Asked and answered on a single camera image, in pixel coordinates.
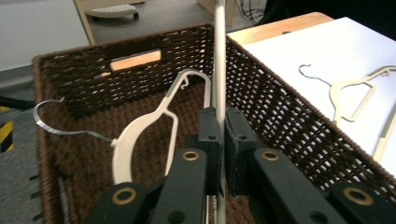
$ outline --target floor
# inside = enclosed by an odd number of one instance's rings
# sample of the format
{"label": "floor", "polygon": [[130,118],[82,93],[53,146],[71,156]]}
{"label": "floor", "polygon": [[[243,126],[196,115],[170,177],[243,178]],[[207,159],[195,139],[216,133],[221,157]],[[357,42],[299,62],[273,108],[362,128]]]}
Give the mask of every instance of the floor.
{"label": "floor", "polygon": [[[97,43],[174,29],[213,21],[214,17],[195,0],[148,0],[136,5],[139,20],[133,16],[122,19],[89,18]],[[252,26],[250,21],[235,17],[227,32]],[[22,100],[34,100],[31,66],[0,72],[0,95]],[[0,224],[38,223],[41,204],[36,151],[36,126],[32,117],[14,121],[14,149],[0,154]]]}

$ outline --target table surface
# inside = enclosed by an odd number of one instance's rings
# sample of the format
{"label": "table surface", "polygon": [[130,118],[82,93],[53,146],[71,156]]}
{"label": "table surface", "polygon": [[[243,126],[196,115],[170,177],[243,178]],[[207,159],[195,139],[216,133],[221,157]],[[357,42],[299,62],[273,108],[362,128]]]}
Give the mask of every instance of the table surface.
{"label": "table surface", "polygon": [[[245,30],[228,34],[230,38],[244,46],[246,44],[258,42],[264,39],[282,35],[284,32],[294,32],[314,25],[318,25],[332,18],[318,12],[305,14],[283,21],[275,21],[272,23],[255,26]],[[149,63],[161,59],[161,53],[150,52],[147,55],[139,55],[138,57],[125,59],[111,64],[113,70],[119,70],[127,67],[133,67],[143,63]]]}
{"label": "table surface", "polygon": [[84,10],[143,3],[146,0],[78,0]]}
{"label": "table surface", "polygon": [[304,28],[319,25],[327,21],[332,21],[332,18],[319,12],[313,12],[283,21],[275,21],[272,23],[233,32],[228,34],[228,36],[238,42],[240,45],[244,46],[246,44],[251,44],[264,39],[282,35],[284,32],[302,30]]}

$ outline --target wicker basket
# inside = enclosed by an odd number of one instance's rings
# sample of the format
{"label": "wicker basket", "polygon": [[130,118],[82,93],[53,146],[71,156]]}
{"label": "wicker basket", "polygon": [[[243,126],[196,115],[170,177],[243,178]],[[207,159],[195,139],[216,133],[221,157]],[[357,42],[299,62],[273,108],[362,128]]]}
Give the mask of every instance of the wicker basket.
{"label": "wicker basket", "polygon": [[[156,109],[179,71],[195,68],[212,75],[213,40],[213,27],[201,24],[37,56],[36,101],[65,97],[59,105],[44,105],[40,115],[58,129],[89,129],[116,138],[132,120]],[[153,50],[161,51],[159,61],[111,69],[115,59]],[[395,179],[370,156],[231,39],[226,50],[227,104],[245,113],[264,144],[282,150],[321,189],[336,182],[363,182],[396,203]],[[197,133],[204,95],[198,79],[170,105],[180,120],[177,149],[184,147],[186,134]],[[135,181],[149,185],[162,177],[171,126],[172,120],[161,118],[139,138],[132,161]],[[38,158],[44,222],[84,222],[112,185],[109,143],[39,129]],[[230,200],[227,216],[230,223],[252,222],[245,198]]]}

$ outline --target black cable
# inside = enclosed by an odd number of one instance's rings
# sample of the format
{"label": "black cable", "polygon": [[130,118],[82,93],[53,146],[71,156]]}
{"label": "black cable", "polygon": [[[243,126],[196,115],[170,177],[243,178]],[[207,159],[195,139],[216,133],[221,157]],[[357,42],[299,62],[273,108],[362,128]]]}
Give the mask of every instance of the black cable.
{"label": "black cable", "polygon": [[25,101],[25,100],[18,100],[5,96],[0,96],[0,106],[25,110],[35,107],[35,101]]}
{"label": "black cable", "polygon": [[265,9],[263,8],[252,8],[251,0],[248,1],[248,10],[245,10],[245,0],[239,0],[239,4],[235,1],[236,6],[238,7],[239,13],[242,16],[242,19],[245,21],[250,21],[253,25],[257,25],[257,18],[262,18],[264,16]]}

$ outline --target metal rod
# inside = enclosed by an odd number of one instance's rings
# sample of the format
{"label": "metal rod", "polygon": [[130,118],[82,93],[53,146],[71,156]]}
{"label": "metal rod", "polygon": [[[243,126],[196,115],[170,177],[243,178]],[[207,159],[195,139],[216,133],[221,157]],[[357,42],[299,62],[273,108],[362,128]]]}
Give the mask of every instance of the metal rod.
{"label": "metal rod", "polygon": [[[220,128],[220,140],[224,142],[225,120],[225,94],[226,94],[226,71],[225,71],[225,0],[216,0],[215,4],[215,79],[216,79],[216,118]],[[224,157],[221,155],[221,187],[225,188]],[[217,223],[226,222],[225,195],[218,195]]]}

